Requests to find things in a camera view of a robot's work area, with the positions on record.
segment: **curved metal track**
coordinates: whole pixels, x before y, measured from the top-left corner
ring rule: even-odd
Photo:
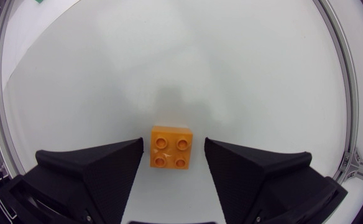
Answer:
[[[352,61],[349,45],[346,36],[342,30],[338,17],[335,14],[328,0],[313,0],[319,12],[321,13],[329,33],[334,42],[336,52],[338,53],[339,62],[341,64],[344,89],[346,91],[346,106],[347,106],[347,128],[346,128],[346,143],[344,146],[344,155],[336,171],[333,179],[339,184],[346,178],[354,176],[351,173],[350,167],[352,161],[359,161],[358,152],[356,151],[357,131],[358,131],[358,89],[356,72]]]

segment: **metal bracket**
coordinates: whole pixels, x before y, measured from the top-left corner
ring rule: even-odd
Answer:
[[[346,173],[343,181],[353,177],[358,177],[363,180],[363,159],[361,159],[358,149],[354,150],[353,155],[349,152],[345,152],[343,158],[344,160],[339,168],[341,172]]]

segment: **duplo block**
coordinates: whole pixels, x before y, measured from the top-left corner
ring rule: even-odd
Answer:
[[[188,169],[193,133],[188,128],[154,126],[151,130],[150,166]]]

